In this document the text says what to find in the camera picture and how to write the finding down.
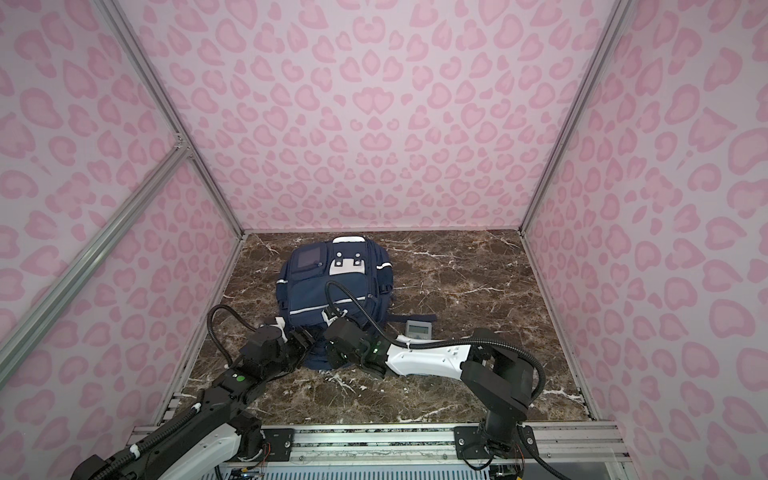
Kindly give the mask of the light blue calculator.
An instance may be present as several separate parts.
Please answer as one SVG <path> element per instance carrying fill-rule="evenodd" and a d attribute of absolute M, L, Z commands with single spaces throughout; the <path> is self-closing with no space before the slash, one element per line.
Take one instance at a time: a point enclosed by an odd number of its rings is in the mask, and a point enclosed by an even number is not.
<path fill-rule="evenodd" d="M 406 321 L 405 335 L 409 338 L 431 340 L 432 330 L 431 322 L 417 320 Z"/>

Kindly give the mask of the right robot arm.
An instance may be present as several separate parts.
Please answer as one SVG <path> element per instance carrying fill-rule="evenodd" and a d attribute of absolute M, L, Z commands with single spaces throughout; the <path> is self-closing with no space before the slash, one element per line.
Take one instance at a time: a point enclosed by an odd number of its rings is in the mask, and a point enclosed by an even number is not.
<path fill-rule="evenodd" d="M 355 364 L 384 378 L 435 376 L 461 381 L 484 405 L 480 449 L 490 457 L 521 456 L 534 442 L 525 437 L 523 423 L 544 390 L 541 362 L 529 351 L 508 344 L 487 329 L 459 339 L 427 341 L 392 338 L 378 324 L 358 324 L 330 307 L 323 312 L 327 328 L 328 361 L 337 368 Z"/>

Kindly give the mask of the navy blue student backpack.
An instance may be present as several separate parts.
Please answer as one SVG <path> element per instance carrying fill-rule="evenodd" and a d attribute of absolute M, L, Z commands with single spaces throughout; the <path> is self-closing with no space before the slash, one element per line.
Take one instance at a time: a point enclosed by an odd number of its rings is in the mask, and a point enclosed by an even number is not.
<path fill-rule="evenodd" d="M 384 325 L 395 318 L 388 311 L 393 288 L 390 258 L 370 239 L 345 236 L 296 249 L 276 282 L 279 324 L 285 332 L 300 327 L 323 329 L 322 338 L 302 366 L 333 369 L 324 339 L 325 308 L 348 313 L 365 309 L 384 330 Z"/>

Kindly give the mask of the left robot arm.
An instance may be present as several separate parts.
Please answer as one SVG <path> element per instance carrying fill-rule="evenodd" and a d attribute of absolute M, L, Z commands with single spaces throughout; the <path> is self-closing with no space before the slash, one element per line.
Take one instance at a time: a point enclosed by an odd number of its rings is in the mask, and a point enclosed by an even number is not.
<path fill-rule="evenodd" d="M 92 455 L 74 479 L 159 479 L 195 448 L 194 458 L 211 469 L 230 459 L 257 461 L 269 454 L 262 422 L 247 408 L 267 385 L 297 370 L 322 338 L 320 327 L 285 332 L 276 324 L 256 328 L 230 367 L 198 393 L 179 416 L 107 459 Z"/>

